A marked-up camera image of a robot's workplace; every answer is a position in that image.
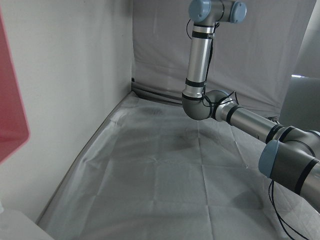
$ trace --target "red plastic sheet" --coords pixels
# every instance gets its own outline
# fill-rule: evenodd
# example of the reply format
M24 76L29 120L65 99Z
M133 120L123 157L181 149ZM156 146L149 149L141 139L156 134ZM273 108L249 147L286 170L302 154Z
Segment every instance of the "red plastic sheet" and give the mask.
M0 162L28 138L27 119L0 9Z

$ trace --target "gray curtain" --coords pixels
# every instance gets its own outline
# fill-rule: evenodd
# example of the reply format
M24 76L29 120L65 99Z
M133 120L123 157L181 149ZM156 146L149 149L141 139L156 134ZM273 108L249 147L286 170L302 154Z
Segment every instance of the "gray curtain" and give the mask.
M133 1L136 83L172 93L184 89L190 2ZM216 31L207 88L236 90L241 105L264 117L278 117L316 1L244 2L246 19L221 23Z

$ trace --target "blue joint cap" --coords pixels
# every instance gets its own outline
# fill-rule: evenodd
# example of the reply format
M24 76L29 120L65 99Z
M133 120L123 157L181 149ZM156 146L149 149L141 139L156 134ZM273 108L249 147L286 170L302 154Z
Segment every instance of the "blue joint cap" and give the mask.
M247 6L244 2L236 1L232 8L230 13L230 23L233 24L239 24L241 23L247 14Z
M208 17L210 10L210 0L193 0L189 6L190 19L195 23L202 22Z
M274 167L277 157L278 148L279 141L272 140L265 146L261 153L258 168L259 171L268 178L271 176L272 168Z

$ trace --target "white cloth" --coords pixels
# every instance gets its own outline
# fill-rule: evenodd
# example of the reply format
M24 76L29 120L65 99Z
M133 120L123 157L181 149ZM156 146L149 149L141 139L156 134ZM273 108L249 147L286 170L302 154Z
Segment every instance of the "white cloth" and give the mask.
M56 240L278 240L258 171L265 144L128 96L79 155L39 226ZM276 184L281 216L320 239L320 215Z

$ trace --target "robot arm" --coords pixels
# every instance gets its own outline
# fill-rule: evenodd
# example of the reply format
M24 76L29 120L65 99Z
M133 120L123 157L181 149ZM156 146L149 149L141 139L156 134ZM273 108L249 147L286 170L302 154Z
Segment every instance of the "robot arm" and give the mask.
M223 91L204 93L215 22L240 23L246 12L246 5L239 1L191 2L194 26L183 109L192 119L225 121L266 143L260 172L304 197L320 213L320 133L276 124L236 104Z

